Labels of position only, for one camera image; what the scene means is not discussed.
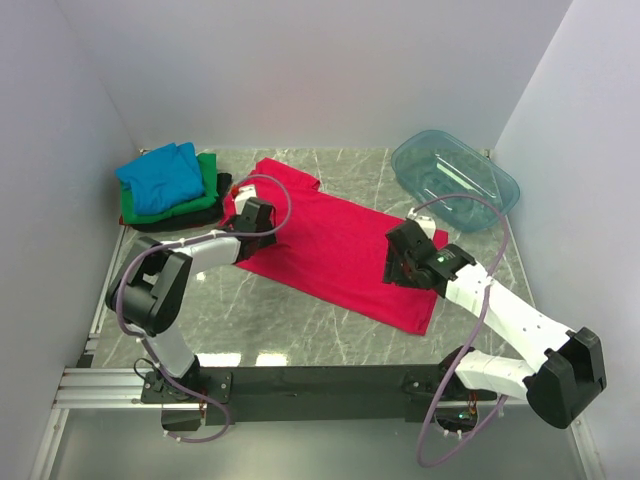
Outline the black base beam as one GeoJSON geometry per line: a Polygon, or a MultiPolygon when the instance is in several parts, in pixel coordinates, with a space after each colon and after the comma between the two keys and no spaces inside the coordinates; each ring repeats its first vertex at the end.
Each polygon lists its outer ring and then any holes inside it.
{"type": "MultiPolygon", "coordinates": [[[[189,386],[200,387],[200,393],[227,407],[232,423],[394,418],[420,422],[445,370],[438,365],[201,367],[199,379],[189,386]]],[[[441,402],[471,406],[496,399],[496,393],[468,390],[452,378],[441,402]]],[[[197,414],[206,426],[225,424],[224,412],[215,405],[185,395],[153,371],[145,375],[140,400],[144,405],[180,405],[180,415],[163,408],[162,424],[169,431],[197,430],[197,414]]]]}

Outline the folded green t shirt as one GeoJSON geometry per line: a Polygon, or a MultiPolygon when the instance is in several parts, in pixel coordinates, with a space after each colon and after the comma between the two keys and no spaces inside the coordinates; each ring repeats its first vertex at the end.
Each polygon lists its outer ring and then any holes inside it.
{"type": "MultiPolygon", "coordinates": [[[[196,156],[197,156],[197,160],[198,160],[202,177],[203,177],[203,183],[205,188],[205,193],[203,195],[205,195],[208,191],[212,190],[212,187],[205,186],[205,180],[208,179],[210,176],[213,177],[213,180],[216,180],[216,176],[218,174],[217,158],[216,158],[216,155],[213,153],[200,153],[200,154],[196,154],[196,156]]],[[[129,220],[128,218],[129,214],[138,216],[133,212],[133,200],[132,200],[131,193],[127,191],[121,185],[121,183],[120,183],[120,208],[121,208],[121,215],[126,220],[129,220]]]]}

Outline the folded blue t shirt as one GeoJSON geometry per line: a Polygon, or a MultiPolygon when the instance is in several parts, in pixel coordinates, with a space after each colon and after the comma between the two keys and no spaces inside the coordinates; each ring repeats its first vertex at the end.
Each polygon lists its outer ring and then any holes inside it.
{"type": "Polygon", "coordinates": [[[170,143],[119,167],[115,175],[131,193],[133,212],[157,215],[205,193],[191,142],[170,143]]]}

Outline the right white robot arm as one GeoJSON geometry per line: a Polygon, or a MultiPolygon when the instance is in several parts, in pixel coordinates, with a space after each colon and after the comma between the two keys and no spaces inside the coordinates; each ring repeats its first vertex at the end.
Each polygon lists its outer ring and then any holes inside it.
{"type": "Polygon", "coordinates": [[[567,428],[607,386],[599,336],[552,320],[460,247],[437,248],[431,235],[423,220],[407,219],[392,228],[386,235],[384,282],[437,293],[477,317],[520,356],[492,356],[465,343],[441,363],[434,396],[494,392],[524,400],[547,424],[567,428]]]}

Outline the clear blue plastic tub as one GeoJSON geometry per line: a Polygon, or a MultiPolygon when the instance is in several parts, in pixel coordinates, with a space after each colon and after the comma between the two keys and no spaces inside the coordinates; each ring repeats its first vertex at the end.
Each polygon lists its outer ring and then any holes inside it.
{"type": "Polygon", "coordinates": [[[419,203],[444,196],[430,209],[456,230],[482,231],[499,222],[482,198],[506,215],[518,202],[515,179],[489,158],[440,130],[420,132],[391,155],[400,186],[419,203]]]}

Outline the folded black t shirt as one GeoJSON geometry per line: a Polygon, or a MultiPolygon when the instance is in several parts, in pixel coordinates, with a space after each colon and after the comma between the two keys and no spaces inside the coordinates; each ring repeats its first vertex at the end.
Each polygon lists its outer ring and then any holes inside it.
{"type": "Polygon", "coordinates": [[[129,214],[129,220],[124,220],[131,228],[144,233],[175,232],[215,224],[224,216],[223,200],[232,182],[230,173],[218,173],[216,180],[212,176],[205,180],[205,186],[212,187],[205,195],[178,204],[161,214],[147,217],[129,214]]]}

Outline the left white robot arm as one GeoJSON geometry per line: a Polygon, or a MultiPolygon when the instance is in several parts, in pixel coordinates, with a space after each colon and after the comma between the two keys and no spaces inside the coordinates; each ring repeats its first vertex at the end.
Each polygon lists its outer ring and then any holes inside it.
{"type": "Polygon", "coordinates": [[[105,304],[122,331],[143,344],[164,389],[186,402],[206,392],[197,355],[177,325],[189,279],[206,270],[235,265],[276,243],[275,208],[252,197],[242,210],[203,235],[160,242],[138,238],[112,280],[105,304]]]}

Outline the aluminium frame rail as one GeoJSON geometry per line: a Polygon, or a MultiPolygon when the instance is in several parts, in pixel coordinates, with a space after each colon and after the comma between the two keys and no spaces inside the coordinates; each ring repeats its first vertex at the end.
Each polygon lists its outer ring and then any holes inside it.
{"type": "Polygon", "coordinates": [[[65,369],[29,477],[50,477],[71,411],[139,407],[141,390],[142,380],[128,369],[65,369]]]}

